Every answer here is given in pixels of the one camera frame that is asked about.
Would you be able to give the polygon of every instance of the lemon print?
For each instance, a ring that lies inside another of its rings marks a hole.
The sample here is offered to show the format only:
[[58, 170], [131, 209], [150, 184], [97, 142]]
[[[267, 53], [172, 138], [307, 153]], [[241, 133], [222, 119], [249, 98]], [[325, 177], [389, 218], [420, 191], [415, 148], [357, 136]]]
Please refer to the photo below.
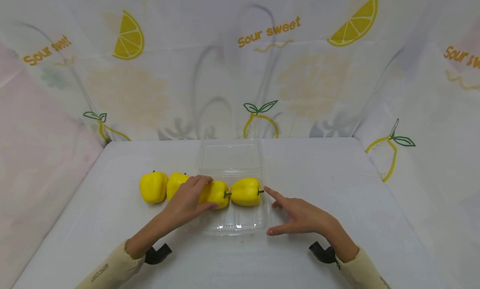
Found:
[[258, 109], [254, 104], [250, 103], [245, 103], [243, 106], [247, 109], [248, 112], [250, 112], [250, 119], [247, 121], [245, 124], [245, 127], [243, 128], [243, 138], [249, 138], [250, 135], [253, 133], [253, 125], [255, 122], [258, 124], [259, 120], [263, 120], [267, 122], [269, 125], [272, 125], [274, 128], [274, 132], [272, 133], [272, 138], [278, 138], [278, 126], [277, 124], [268, 116], [265, 115], [258, 115], [258, 113], [265, 113], [268, 110], [270, 110], [278, 100], [274, 100], [273, 102], [268, 102], [265, 105], [261, 106], [260, 109]]
[[143, 52], [144, 45], [142, 28], [135, 18], [124, 10], [120, 24], [120, 34], [112, 56], [122, 60], [135, 59]]
[[110, 139], [110, 136], [108, 136], [108, 134], [105, 133], [103, 128], [105, 128], [107, 130], [110, 130], [111, 132], [114, 132], [115, 134], [118, 134], [118, 135], [122, 136], [127, 141], [131, 141], [130, 138], [127, 135], [125, 135], [121, 132], [115, 131], [114, 129], [111, 129], [104, 124], [107, 121], [107, 113], [101, 113], [100, 115], [97, 115], [95, 112], [88, 111], [88, 112], [85, 112], [83, 114], [83, 116], [97, 120], [97, 122], [98, 122], [98, 132], [99, 132], [100, 136], [103, 138], [103, 140], [105, 140], [105, 142], [110, 143], [110, 141], [112, 141], [112, 140]]
[[377, 17], [378, 0], [369, 0], [343, 26], [328, 43], [334, 46], [346, 46], [362, 38], [372, 27]]
[[395, 136], [397, 126], [398, 119], [387, 137], [373, 141], [365, 150], [384, 182], [388, 181], [395, 169], [398, 150], [394, 143], [404, 147], [416, 147], [415, 143], [413, 143], [410, 138]]

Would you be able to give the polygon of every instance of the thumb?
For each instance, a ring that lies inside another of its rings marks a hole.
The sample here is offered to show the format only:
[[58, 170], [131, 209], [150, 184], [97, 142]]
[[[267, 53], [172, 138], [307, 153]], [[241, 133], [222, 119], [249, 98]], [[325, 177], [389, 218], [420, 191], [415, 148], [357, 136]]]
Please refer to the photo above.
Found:
[[214, 209], [216, 207], [218, 207], [217, 203], [203, 203], [199, 204], [197, 209], [199, 213], [203, 213], [206, 210]]
[[291, 224], [290, 223], [285, 223], [279, 226], [271, 227], [267, 230], [267, 235], [268, 236], [278, 236], [282, 234], [288, 234], [291, 231]]

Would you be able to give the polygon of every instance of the pink fabric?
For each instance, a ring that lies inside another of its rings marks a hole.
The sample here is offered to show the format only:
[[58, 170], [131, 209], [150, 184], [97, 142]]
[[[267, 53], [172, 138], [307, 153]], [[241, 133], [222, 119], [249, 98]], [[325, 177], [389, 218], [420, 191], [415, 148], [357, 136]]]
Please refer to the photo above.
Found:
[[102, 147], [0, 46], [0, 288], [11, 288]]

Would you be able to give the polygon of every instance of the clear plastic container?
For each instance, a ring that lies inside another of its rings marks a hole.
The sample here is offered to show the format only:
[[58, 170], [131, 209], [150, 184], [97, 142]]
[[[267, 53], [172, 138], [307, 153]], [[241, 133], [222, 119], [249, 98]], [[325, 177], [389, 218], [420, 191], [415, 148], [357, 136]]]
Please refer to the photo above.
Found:
[[[243, 178], [256, 178], [263, 188], [263, 159], [259, 139], [202, 140], [197, 163], [199, 174], [224, 181], [228, 187]], [[265, 231], [270, 225], [268, 197], [261, 193], [255, 207], [243, 207], [230, 201], [220, 210], [211, 210], [192, 223], [208, 235], [241, 235]]]

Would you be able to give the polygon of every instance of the finger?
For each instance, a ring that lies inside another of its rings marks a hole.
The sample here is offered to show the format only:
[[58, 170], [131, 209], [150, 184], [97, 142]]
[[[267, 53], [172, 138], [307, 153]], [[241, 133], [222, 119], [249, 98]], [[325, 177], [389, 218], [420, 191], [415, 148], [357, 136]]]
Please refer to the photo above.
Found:
[[282, 204], [282, 202], [285, 200], [285, 197], [279, 194], [277, 191], [267, 186], [265, 186], [264, 189], [271, 197], [275, 198], [275, 201], [277, 201], [279, 204]]
[[188, 178], [188, 180], [185, 182], [186, 185], [188, 185], [189, 187], [193, 187], [195, 186], [195, 184], [197, 184], [198, 180], [200, 179], [200, 175], [196, 175], [194, 177], [190, 177]]
[[217, 203], [203, 203], [198, 205], [197, 211], [198, 211], [198, 214], [201, 214], [207, 210], [215, 209], [216, 207], [218, 207]]
[[293, 233], [293, 227], [289, 222], [279, 226], [271, 227], [267, 230], [268, 236], [278, 236], [288, 233]]
[[283, 208], [282, 205], [278, 202], [278, 201], [274, 201], [274, 203], [272, 204], [272, 208], [276, 209], [276, 208]]
[[197, 184], [195, 185], [195, 187], [193, 187], [193, 190], [201, 192], [205, 185], [207, 185], [209, 182], [213, 182], [212, 177], [201, 175]]

